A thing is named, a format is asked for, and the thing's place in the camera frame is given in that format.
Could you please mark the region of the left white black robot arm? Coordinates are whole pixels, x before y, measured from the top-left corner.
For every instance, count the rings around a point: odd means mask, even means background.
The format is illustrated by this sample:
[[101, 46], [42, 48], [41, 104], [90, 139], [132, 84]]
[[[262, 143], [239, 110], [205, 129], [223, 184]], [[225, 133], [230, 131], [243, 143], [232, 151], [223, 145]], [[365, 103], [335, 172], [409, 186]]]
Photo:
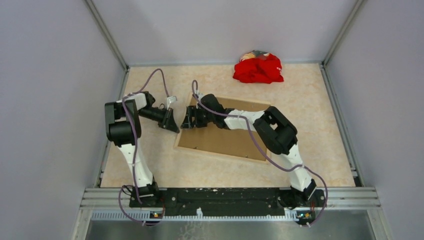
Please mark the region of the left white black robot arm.
[[158, 127], [174, 133], [180, 129], [171, 104], [176, 96], [167, 97], [166, 105], [154, 107], [155, 98], [148, 91], [130, 93], [121, 100], [104, 105], [107, 139], [123, 154], [134, 183], [133, 198], [139, 204], [154, 207], [160, 202], [160, 193], [141, 149], [142, 127], [140, 117], [158, 123]]

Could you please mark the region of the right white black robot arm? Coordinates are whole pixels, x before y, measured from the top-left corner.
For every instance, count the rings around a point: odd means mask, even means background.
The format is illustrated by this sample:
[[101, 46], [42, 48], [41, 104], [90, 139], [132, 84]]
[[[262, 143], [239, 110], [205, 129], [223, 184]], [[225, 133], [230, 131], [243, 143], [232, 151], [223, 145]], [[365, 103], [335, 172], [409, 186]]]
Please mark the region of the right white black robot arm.
[[317, 177], [325, 180], [305, 166], [298, 145], [298, 130], [275, 106], [265, 109], [226, 107], [214, 94], [194, 94], [195, 104], [186, 107], [181, 129], [206, 128], [209, 124], [221, 130], [246, 131], [258, 151], [274, 167], [288, 174], [294, 202], [307, 206], [318, 192]]

